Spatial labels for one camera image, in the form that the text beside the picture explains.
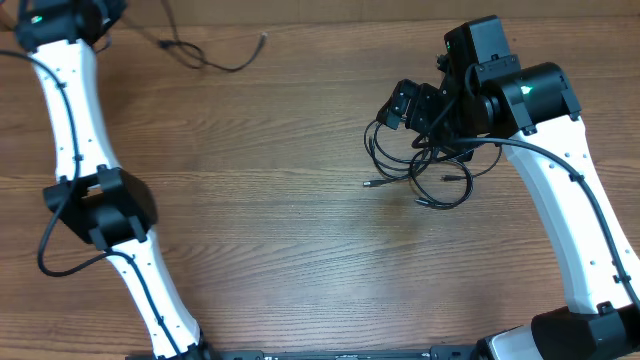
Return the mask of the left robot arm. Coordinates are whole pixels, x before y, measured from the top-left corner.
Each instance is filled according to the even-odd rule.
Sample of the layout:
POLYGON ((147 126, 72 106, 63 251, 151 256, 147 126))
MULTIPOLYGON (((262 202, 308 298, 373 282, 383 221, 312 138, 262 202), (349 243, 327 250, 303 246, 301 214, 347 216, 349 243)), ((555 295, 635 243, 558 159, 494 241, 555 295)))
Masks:
POLYGON ((52 213, 37 252, 41 272, 69 276, 101 260, 123 279, 151 338, 154 359, 216 359, 177 292, 154 229, 149 187, 122 169, 104 124, 95 43, 121 18, 124 1, 20 2, 15 35, 43 90, 56 146, 56 183, 43 191, 52 213), (97 256, 55 271, 44 254, 62 222, 97 256))

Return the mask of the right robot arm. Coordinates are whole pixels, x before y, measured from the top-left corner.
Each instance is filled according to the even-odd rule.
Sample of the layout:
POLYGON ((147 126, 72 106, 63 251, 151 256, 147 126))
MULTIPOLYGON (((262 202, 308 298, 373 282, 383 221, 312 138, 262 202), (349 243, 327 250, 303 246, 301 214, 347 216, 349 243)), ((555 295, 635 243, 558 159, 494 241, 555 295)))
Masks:
POLYGON ((495 145, 523 180, 561 272, 565 304, 527 325, 453 350, 461 359, 616 359, 639 349, 639 258, 590 156, 581 107, 564 71, 522 67, 501 20, 449 31, 439 86, 400 81, 365 141, 387 182, 430 165, 465 168, 495 145))

